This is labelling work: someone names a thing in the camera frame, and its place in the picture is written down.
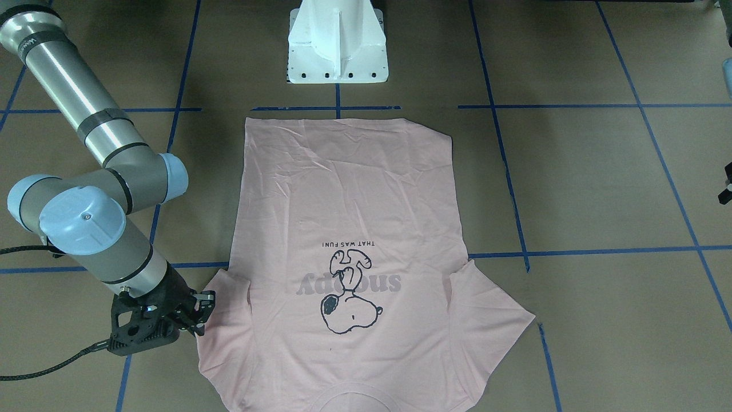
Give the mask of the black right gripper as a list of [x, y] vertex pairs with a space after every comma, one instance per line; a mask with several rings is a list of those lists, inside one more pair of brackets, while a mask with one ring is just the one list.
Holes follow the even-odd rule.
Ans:
[[195, 320], [194, 317], [212, 314], [216, 306], [216, 292], [196, 292], [167, 264], [162, 281], [150, 292], [150, 305], [155, 307], [150, 313], [151, 318], [167, 318], [193, 336], [204, 336], [206, 320]]

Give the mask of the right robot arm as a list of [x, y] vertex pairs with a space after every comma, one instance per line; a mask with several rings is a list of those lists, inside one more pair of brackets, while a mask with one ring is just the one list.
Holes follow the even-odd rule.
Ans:
[[213, 294], [191, 290], [130, 219], [183, 195], [185, 164], [146, 142], [47, 1], [2, 2], [2, 48], [37, 79], [95, 161], [94, 169], [77, 175], [18, 181], [7, 200], [13, 218], [116, 297], [151, 307], [153, 320], [203, 335]]

